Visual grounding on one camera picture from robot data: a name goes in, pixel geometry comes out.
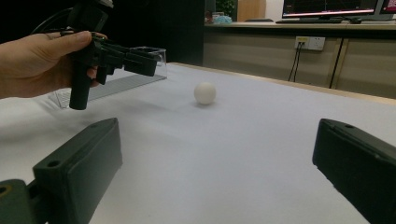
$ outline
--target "transparent acrylic stand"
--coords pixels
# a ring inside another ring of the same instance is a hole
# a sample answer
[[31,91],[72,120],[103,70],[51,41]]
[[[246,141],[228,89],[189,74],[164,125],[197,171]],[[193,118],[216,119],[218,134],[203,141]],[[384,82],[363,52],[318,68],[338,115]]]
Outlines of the transparent acrylic stand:
[[[154,58],[157,60],[157,67],[155,69],[154,76],[146,77],[129,72],[123,77],[118,77],[117,74],[115,74],[115,76],[107,76],[106,85],[99,85],[90,89],[88,102],[167,78],[166,49],[153,47],[136,47],[131,49],[141,50],[154,55]],[[69,107],[70,94],[71,89],[66,88],[53,91],[49,93],[48,97],[53,103],[64,109]]]

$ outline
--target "gun grip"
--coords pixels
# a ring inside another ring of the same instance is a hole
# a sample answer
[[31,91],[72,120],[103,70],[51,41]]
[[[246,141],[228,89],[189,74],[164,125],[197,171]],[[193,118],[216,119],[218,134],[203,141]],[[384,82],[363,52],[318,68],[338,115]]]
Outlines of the gun grip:
[[84,63],[75,62],[76,73],[72,78],[72,92],[69,104],[72,109],[84,110],[87,108],[91,86],[91,79],[86,74],[88,68],[90,67]]

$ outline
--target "cable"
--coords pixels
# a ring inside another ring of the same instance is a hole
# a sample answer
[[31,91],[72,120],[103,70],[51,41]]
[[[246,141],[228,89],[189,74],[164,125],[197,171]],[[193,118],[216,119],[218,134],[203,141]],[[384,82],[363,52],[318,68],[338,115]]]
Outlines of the cable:
[[294,77],[293,77],[293,82],[296,82],[296,75],[297,75],[297,69],[298,69],[298,63],[300,61],[300,53],[301,49],[303,48],[304,43],[301,44],[300,48],[298,49],[298,56],[297,56],[297,65],[296,65],[296,70],[294,70]]
[[297,44],[297,48],[296,48],[296,54],[294,55],[294,62],[293,62],[293,67],[291,68],[291,71],[290,71],[290,75],[289,75],[288,81],[290,81],[291,74],[293,73],[294,66],[295,66],[295,64],[296,64],[296,59],[297,59],[298,51],[299,51],[299,48],[301,47],[301,45],[302,45],[302,44],[303,44],[302,42],[298,42],[298,44]]
[[31,33],[31,35],[33,34],[38,34],[38,33],[42,33],[43,31],[45,31],[47,29],[47,27],[51,26],[53,23],[55,23],[56,21],[58,21],[59,19],[62,19],[66,16],[69,15],[70,11],[72,10],[72,7],[63,9],[55,14],[53,14],[52,16],[50,16],[48,19],[46,19],[45,21],[41,22]]

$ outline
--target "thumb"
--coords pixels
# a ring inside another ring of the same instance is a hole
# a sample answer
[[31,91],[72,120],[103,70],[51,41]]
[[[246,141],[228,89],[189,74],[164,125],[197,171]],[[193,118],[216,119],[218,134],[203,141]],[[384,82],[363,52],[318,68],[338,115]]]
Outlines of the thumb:
[[87,47],[92,41],[89,31],[82,31],[71,35],[64,35],[46,42],[45,51],[48,55],[60,58],[68,53]]

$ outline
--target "black wall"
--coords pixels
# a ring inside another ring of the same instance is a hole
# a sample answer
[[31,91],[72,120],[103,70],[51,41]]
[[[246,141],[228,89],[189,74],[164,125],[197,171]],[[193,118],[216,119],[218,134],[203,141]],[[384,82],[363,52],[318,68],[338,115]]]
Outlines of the black wall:
[[[54,13],[78,0],[14,0],[0,9],[0,42],[29,35]],[[205,1],[113,0],[102,29],[124,47],[164,48],[168,62],[202,65]]]

